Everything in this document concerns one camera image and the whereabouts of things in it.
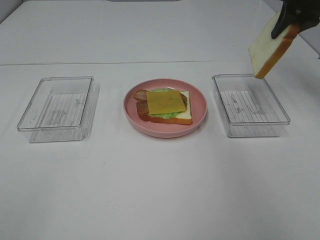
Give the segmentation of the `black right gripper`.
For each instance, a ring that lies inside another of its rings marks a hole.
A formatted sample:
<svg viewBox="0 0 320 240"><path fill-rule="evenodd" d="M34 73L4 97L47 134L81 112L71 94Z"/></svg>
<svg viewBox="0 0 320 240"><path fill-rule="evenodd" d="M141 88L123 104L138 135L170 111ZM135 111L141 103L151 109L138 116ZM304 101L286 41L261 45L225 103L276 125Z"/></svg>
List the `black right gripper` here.
<svg viewBox="0 0 320 240"><path fill-rule="evenodd" d="M276 39L291 24L298 24L303 32L319 23L319 0L283 0L282 10L271 31L271 38Z"/></svg>

